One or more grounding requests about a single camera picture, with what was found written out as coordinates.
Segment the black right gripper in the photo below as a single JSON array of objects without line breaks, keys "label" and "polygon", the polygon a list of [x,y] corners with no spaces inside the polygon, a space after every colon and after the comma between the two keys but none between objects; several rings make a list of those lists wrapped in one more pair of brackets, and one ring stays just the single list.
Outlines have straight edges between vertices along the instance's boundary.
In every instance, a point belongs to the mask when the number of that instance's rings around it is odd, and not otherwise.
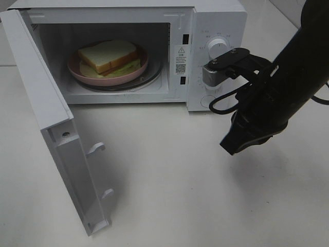
[{"label": "black right gripper", "polygon": [[229,154],[261,145],[286,128],[287,77],[287,68],[269,68],[239,93],[239,107],[232,118],[231,128],[220,142]]}]

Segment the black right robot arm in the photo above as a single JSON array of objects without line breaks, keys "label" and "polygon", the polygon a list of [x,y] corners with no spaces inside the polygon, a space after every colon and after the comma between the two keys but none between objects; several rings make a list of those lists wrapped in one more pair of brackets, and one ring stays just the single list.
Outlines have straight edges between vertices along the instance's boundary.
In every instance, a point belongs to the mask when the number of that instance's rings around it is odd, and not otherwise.
[{"label": "black right robot arm", "polygon": [[234,155],[281,133],[289,119],[328,82],[328,1],[306,1],[301,27],[251,85],[237,93],[237,110],[221,146]]}]

